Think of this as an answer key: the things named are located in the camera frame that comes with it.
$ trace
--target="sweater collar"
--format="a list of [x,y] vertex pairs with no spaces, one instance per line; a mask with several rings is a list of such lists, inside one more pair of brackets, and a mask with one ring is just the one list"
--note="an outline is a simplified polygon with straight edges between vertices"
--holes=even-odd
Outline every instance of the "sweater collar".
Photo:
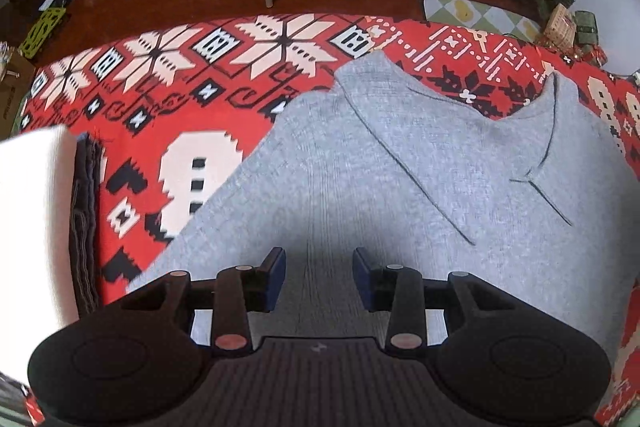
[[[424,86],[382,52],[350,62],[335,78],[369,132],[470,244],[482,237],[482,220],[497,210],[494,190],[502,182],[530,183],[568,225],[576,219],[581,180],[572,165],[586,159],[574,112],[586,109],[572,81],[553,73],[533,103],[492,121]],[[550,133],[539,133],[541,121]],[[500,130],[510,125],[522,127],[522,139],[541,143],[532,164],[516,169],[518,142],[500,142]],[[487,143],[478,143],[478,136]]]

